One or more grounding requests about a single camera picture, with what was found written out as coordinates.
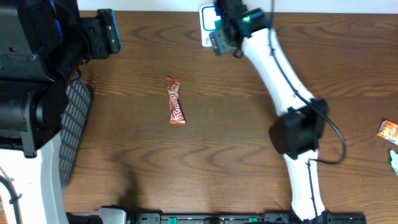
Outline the red Top chocolate bar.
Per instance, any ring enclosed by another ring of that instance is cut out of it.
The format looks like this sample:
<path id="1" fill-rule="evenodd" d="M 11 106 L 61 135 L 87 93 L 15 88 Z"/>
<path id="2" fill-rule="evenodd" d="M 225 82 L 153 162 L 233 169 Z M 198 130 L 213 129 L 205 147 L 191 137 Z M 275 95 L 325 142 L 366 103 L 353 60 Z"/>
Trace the red Top chocolate bar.
<path id="1" fill-rule="evenodd" d="M 180 107 L 179 93 L 181 79 L 166 77 L 167 91 L 169 96 L 169 108 L 170 108 L 170 124 L 185 124 L 186 120 L 183 115 L 183 111 Z"/>

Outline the orange tissue pack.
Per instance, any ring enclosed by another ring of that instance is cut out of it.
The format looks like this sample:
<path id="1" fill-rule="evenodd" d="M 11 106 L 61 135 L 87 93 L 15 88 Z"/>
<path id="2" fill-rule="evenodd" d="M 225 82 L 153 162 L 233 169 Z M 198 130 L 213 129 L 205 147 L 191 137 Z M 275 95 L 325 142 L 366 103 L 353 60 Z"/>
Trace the orange tissue pack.
<path id="1" fill-rule="evenodd" d="M 377 136 L 394 143 L 398 143 L 398 125 L 388 120 L 384 120 L 377 132 Z"/>

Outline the teal wet wipes pack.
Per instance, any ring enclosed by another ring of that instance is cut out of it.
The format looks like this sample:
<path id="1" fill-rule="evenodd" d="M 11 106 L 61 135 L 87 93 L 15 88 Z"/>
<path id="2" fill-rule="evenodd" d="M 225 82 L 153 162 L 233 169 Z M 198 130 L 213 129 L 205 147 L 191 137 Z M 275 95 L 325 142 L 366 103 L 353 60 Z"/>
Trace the teal wet wipes pack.
<path id="1" fill-rule="evenodd" d="M 390 160 L 391 167 L 393 171 L 396 173 L 396 175 L 398 175 L 398 154 L 392 149 L 389 151 L 389 154 L 391 157 Z"/>

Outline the green lid jar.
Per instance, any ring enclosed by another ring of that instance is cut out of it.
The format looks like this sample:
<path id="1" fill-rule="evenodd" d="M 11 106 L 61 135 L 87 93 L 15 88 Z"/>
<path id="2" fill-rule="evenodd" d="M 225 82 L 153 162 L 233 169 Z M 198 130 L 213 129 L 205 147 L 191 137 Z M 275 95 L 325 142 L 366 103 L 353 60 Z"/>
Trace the green lid jar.
<path id="1" fill-rule="evenodd" d="M 223 28 L 223 22 L 221 19 L 215 21 L 215 30 L 219 30 Z"/>

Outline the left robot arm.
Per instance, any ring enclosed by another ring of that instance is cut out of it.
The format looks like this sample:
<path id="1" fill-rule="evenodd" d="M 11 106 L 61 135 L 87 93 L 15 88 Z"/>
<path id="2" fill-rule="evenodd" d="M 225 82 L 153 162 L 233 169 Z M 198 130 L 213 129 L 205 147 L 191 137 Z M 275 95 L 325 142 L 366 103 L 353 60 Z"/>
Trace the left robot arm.
<path id="1" fill-rule="evenodd" d="M 1 2 L 1 205 L 8 223 L 130 223 L 115 205 L 68 213 L 59 160 L 63 146 L 79 144 L 83 130 L 62 137 L 63 114 L 83 120 L 83 102 L 68 88 L 80 66 L 120 51 L 112 9 L 81 17 L 76 1 Z"/>

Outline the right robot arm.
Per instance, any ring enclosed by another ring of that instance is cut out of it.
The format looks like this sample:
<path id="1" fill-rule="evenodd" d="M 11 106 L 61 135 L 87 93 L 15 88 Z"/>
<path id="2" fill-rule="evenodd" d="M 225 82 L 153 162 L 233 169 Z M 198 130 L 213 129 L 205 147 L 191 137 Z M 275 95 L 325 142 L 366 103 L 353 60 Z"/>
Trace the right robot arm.
<path id="1" fill-rule="evenodd" d="M 214 9 L 217 18 L 210 40 L 215 54 L 246 57 L 271 96 L 277 120 L 269 136 L 287 165 L 293 218 L 299 223 L 316 222 L 325 213 L 317 163 L 328 105 L 296 75 L 280 46 L 272 16 L 259 8 L 249 10 L 242 1 L 215 1 Z"/>

